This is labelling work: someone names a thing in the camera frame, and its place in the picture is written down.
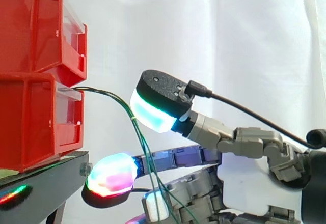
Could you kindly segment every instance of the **black cable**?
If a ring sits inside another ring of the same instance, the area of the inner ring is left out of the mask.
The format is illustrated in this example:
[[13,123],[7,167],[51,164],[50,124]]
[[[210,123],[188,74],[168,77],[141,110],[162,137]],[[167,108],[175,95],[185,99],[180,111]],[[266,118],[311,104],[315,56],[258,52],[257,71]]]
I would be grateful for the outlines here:
[[131,192],[150,192],[149,188],[133,188]]
[[290,139],[298,142],[301,145],[304,145],[304,146],[306,146],[308,148],[311,148],[311,149],[320,149],[320,148],[323,147],[323,145],[321,145],[321,144],[313,145],[313,144],[310,144],[310,143],[306,142],[305,140],[302,140],[301,138],[297,137],[296,135],[292,134],[291,132],[286,131],[282,127],[280,127],[280,126],[276,125],[275,123],[269,121],[268,119],[264,118],[263,116],[260,116],[259,114],[251,111],[250,109],[248,109],[248,108],[246,108],[246,107],[244,107],[244,106],[242,106],[242,105],[240,105],[240,104],[238,104],[236,102],[233,102],[230,99],[227,99],[225,97],[222,97],[222,96],[214,94],[214,93],[211,94],[211,98],[214,98],[214,99],[219,100],[219,101],[221,101],[223,103],[226,103],[226,104],[228,104],[228,105],[230,105],[232,107],[237,108],[238,110],[252,116],[253,118],[257,119],[258,121],[266,124],[267,126],[273,128],[274,130],[280,132],[281,134],[289,137]]

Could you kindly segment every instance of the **white cloth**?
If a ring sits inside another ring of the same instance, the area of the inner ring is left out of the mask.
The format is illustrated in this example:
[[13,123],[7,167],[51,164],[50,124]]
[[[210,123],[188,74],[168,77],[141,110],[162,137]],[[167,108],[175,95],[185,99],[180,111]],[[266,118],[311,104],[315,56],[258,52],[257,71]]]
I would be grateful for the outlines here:
[[[85,85],[129,100],[142,71],[158,69],[197,80],[301,137],[326,128],[325,0],[69,1],[89,28]],[[216,101],[197,99],[194,109],[231,127],[263,126]],[[91,162],[121,151],[141,154],[117,103],[87,94],[85,111],[83,149]],[[190,143],[142,129],[153,151]],[[190,171],[162,175],[168,181]],[[144,178],[137,186],[150,184]],[[134,193],[120,206],[97,210],[78,191],[63,223],[124,223],[142,212],[140,198]]]

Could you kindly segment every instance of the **metal screw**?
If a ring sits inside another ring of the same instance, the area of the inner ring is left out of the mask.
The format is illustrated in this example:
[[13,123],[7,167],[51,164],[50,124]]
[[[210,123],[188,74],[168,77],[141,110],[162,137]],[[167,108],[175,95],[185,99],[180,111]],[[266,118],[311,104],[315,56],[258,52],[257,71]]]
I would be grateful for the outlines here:
[[92,163],[82,163],[80,166],[80,175],[83,177],[87,177],[91,173],[92,168]]

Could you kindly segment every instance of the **green wire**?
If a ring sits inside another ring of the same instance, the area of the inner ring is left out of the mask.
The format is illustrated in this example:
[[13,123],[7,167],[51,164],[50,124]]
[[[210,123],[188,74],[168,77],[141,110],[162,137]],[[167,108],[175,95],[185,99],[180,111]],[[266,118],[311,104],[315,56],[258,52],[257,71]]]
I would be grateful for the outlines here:
[[[104,90],[100,90],[100,89],[94,89],[94,88],[90,88],[90,87],[76,87],[74,89],[79,90],[79,91],[94,92],[94,93],[98,93],[98,94],[101,94],[101,95],[106,95],[106,96],[111,97],[112,99],[114,99],[116,102],[118,102],[124,108],[124,110],[127,112],[128,116],[131,118],[131,121],[132,122],[134,121],[134,119],[133,119],[134,114],[133,114],[130,106],[121,97],[119,97],[118,95],[116,95],[114,93],[111,93],[111,92],[108,92],[108,91],[104,91]],[[148,166],[149,177],[150,177],[152,188],[154,190],[155,186],[154,186],[154,181],[153,181],[153,177],[152,177],[152,174],[151,174],[150,163],[149,163],[149,160],[148,160],[146,148],[142,145],[142,137],[141,137],[142,134],[141,134],[141,131],[139,130],[138,124],[137,124],[136,127],[134,126],[134,129],[136,131],[136,134],[137,134],[137,137],[138,137],[139,141],[141,142],[141,146],[142,146],[143,152],[145,154],[145,158],[146,158],[147,166]],[[159,214],[159,209],[158,209],[156,193],[154,193],[154,198],[155,198],[158,222],[160,223],[161,221],[160,221],[160,214]]]
[[137,137],[140,141],[142,150],[144,152],[145,158],[146,158],[146,163],[147,163],[147,167],[148,167],[148,172],[149,172],[149,176],[150,176],[150,180],[151,180],[151,185],[154,191],[154,197],[155,197],[155,204],[156,204],[156,210],[157,210],[157,215],[158,215],[158,222],[160,223],[160,214],[159,214],[159,210],[158,210],[158,203],[157,203],[157,197],[156,197],[156,191],[155,191],[155,186],[154,186],[154,181],[152,178],[152,173],[154,173],[154,175],[156,176],[156,180],[157,180],[157,184],[158,184],[158,188],[162,194],[163,200],[165,202],[165,204],[167,205],[167,208],[169,210],[169,212],[171,213],[172,217],[174,218],[174,220],[179,223],[179,221],[177,220],[176,216],[173,213],[173,210],[171,210],[170,205],[167,203],[166,198],[164,197],[164,193],[162,188],[164,189],[165,192],[167,192],[168,195],[170,195],[176,202],[178,202],[183,208],[185,208],[185,210],[191,215],[191,217],[194,219],[194,221],[199,224],[199,221],[197,220],[197,218],[194,216],[194,214],[190,211],[190,209],[183,203],[181,203],[175,196],[174,194],[172,194],[167,187],[163,184],[162,180],[160,179],[160,177],[158,176],[155,164],[154,164],[154,160],[152,157],[152,153],[150,151],[150,148],[143,136],[143,134],[141,133],[141,130],[139,128],[139,125],[137,123],[137,121],[134,119],[134,114],[130,108],[130,106],[118,95],[105,91],[105,90],[99,90],[99,89],[95,89],[95,88],[91,88],[91,87],[77,87],[74,88],[75,90],[79,90],[79,91],[89,91],[89,92],[94,92],[94,93],[98,93],[98,94],[102,94],[102,95],[106,95],[111,97],[112,99],[114,99],[116,102],[118,102],[123,108],[124,110],[127,112],[128,116],[131,118],[132,121],[132,125],[136,131]]

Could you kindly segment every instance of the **red storage bin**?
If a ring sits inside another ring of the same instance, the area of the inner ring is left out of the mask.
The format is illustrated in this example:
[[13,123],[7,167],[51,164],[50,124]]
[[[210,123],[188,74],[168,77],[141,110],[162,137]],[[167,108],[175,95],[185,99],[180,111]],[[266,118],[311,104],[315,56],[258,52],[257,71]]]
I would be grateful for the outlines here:
[[0,0],[0,73],[47,72],[61,84],[86,79],[87,28],[65,0]]
[[84,94],[45,73],[0,74],[0,169],[20,172],[83,146]]

